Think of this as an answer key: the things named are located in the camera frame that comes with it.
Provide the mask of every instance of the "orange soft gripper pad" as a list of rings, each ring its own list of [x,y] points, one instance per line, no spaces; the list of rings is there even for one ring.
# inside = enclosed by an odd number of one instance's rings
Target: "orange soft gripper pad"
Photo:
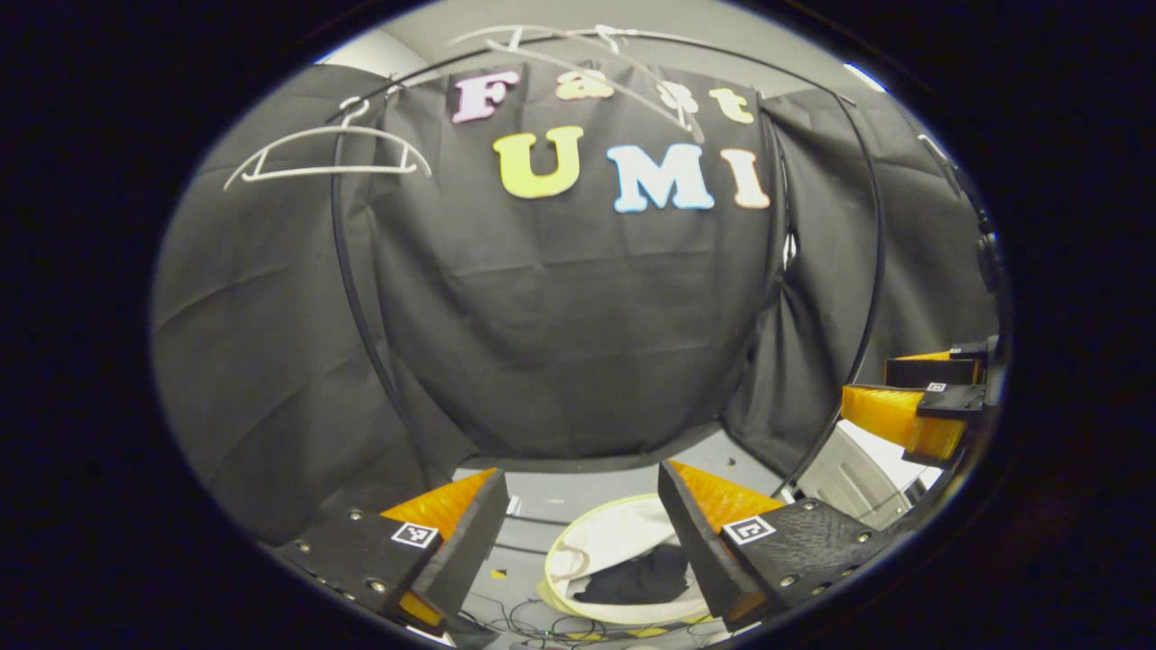
[[[946,460],[955,452],[966,422],[920,418],[922,399],[924,391],[843,386],[843,416],[909,452]]]
[[[415,496],[405,503],[399,503],[381,512],[383,517],[430,526],[442,532],[442,544],[445,544],[458,529],[458,523],[466,509],[474,502],[477,490],[482,489],[497,467],[490,467],[473,477],[442,486],[435,490]]]
[[[781,503],[769,496],[720,479],[714,474],[696,470],[690,465],[672,460],[670,466],[687,483],[690,494],[695,496],[698,509],[703,511],[716,533],[722,530],[724,524],[783,508]]]

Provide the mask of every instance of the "white laundry basket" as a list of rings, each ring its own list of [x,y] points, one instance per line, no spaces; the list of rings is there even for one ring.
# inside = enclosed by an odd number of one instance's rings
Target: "white laundry basket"
[[[689,589],[670,603],[603,605],[573,599],[575,593],[586,589],[591,575],[644,555],[660,544],[681,546],[657,494],[600,505],[576,519],[554,541],[538,593],[560,612],[614,625],[660,625],[705,615],[706,600],[689,567]]]

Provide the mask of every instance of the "foam letter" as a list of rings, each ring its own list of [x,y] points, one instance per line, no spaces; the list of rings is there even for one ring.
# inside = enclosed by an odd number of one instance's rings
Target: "foam letter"
[[[698,102],[690,94],[690,89],[681,83],[664,81],[658,84],[658,94],[662,98],[662,103],[672,109],[677,109],[679,104],[682,104],[683,111],[688,113],[698,112]]]
[[[755,121],[755,116],[742,110],[747,105],[747,98],[734,94],[729,88],[716,88],[710,91],[710,96],[719,101],[722,115],[738,121],[739,124],[750,124]]]
[[[698,158],[703,155],[697,145],[670,145],[666,150],[662,167],[646,155],[646,152],[635,145],[612,147],[606,157],[618,165],[618,187],[621,197],[614,201],[614,209],[621,213],[643,212],[646,199],[638,191],[639,185],[646,190],[654,205],[666,207],[670,187],[675,187],[674,206],[682,209],[706,209],[714,207],[714,197],[706,193],[703,184],[703,171]]]
[[[558,87],[554,93],[560,99],[585,99],[587,97],[605,99],[614,95],[614,88],[605,81],[606,75],[598,71],[568,72],[558,76]]]
[[[546,132],[558,153],[558,169],[536,176],[529,168],[529,148],[538,138],[533,133],[514,133],[494,141],[502,168],[502,185],[514,197],[536,199],[565,192],[578,180],[578,139],[580,126],[560,126]]]
[[[518,83],[518,73],[499,72],[483,76],[462,79],[455,86],[461,90],[461,99],[458,112],[451,118],[454,124],[461,124],[472,119],[482,119],[494,115],[494,104],[501,104],[505,99],[505,87],[507,83]]]
[[[755,154],[743,149],[722,149],[720,155],[731,163],[734,183],[739,186],[734,195],[734,202],[739,207],[765,208],[771,205],[771,198],[763,193],[758,177],[755,176]]]

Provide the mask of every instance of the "pink letter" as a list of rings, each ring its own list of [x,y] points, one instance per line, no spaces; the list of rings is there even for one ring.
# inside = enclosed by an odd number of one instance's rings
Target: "pink letter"
[[[518,73],[499,72],[459,81],[457,86],[461,90],[461,103],[451,118],[453,123],[461,124],[494,115],[494,106],[487,101],[501,104],[505,99],[506,83],[518,83]]]

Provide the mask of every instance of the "folded black clothing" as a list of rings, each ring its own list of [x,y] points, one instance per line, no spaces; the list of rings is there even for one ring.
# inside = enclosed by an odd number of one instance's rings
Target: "folded black clothing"
[[[660,544],[645,555],[592,574],[579,603],[598,605],[655,605],[670,603],[690,589],[687,555],[681,546]]]

